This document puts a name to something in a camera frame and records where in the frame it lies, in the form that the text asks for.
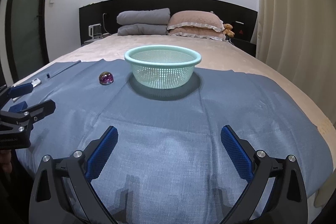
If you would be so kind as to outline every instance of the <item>glass paperweight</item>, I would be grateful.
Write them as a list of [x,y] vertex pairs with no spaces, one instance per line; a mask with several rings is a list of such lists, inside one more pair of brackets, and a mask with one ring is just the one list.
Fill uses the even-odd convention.
[[102,85],[109,85],[113,83],[113,75],[108,71],[104,71],[101,75],[99,75],[99,83]]

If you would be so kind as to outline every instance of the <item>black headboard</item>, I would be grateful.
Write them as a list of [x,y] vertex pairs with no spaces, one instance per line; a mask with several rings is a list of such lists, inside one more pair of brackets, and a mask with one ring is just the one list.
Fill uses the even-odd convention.
[[169,8],[170,15],[184,10],[213,11],[224,23],[235,21],[244,23],[243,39],[250,41],[257,19],[257,12],[239,5],[220,0],[107,0],[79,8],[81,42],[89,40],[88,27],[101,23],[103,29],[103,13],[106,30],[113,34],[118,32],[119,13],[128,10],[155,10]]

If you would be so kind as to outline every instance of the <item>colander rim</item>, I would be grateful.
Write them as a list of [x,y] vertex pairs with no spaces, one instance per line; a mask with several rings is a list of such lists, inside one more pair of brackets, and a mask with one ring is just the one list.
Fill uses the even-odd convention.
[[[141,61],[141,60],[136,60],[132,57],[131,55],[138,53],[138,52],[143,52],[145,50],[177,50],[179,52],[183,52],[185,54],[189,54],[194,57],[194,60],[188,61],[188,62],[179,62],[179,63],[157,63],[157,62],[147,62],[147,61]],[[134,65],[140,65],[140,66],[149,66],[149,67],[169,67],[169,68],[177,68],[177,67],[191,67],[199,64],[202,60],[201,55],[189,48],[185,47],[179,47],[179,46],[172,46],[172,45],[146,45],[146,46],[140,46],[136,48],[132,48],[128,50],[125,55],[124,59]]]

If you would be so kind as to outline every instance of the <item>door frame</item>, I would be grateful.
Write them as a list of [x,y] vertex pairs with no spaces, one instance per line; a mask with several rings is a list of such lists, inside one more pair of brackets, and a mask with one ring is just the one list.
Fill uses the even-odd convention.
[[[12,4],[13,0],[7,0],[6,6],[6,16],[5,16],[5,43],[9,69],[13,78],[13,82],[19,81],[16,65],[14,61],[13,48],[12,48],[12,39],[11,39],[11,14],[12,14]],[[39,37],[40,37],[40,46],[42,52],[42,58],[44,65],[49,63],[47,43],[45,38],[45,26],[44,26],[44,9],[45,9],[45,0],[40,0],[39,3]]]
[[3,74],[3,69],[1,66],[1,62],[0,62],[0,86],[3,86],[6,84],[6,80],[5,80],[5,76]]

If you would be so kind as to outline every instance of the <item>blue gripper pad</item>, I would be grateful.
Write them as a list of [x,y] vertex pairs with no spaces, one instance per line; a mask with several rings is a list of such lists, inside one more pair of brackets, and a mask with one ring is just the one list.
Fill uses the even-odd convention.
[[13,105],[9,108],[8,112],[12,112],[12,113],[22,113],[22,111],[24,109],[26,109],[28,107],[26,101],[23,101],[21,103],[18,103],[16,105]]
[[17,85],[9,90],[8,97],[13,99],[31,93],[32,91],[33,85],[31,83]]
[[253,178],[253,167],[250,158],[226,126],[222,128],[220,138],[239,176],[250,183]]
[[117,142],[118,130],[112,127],[87,160],[85,177],[88,182],[99,177]]

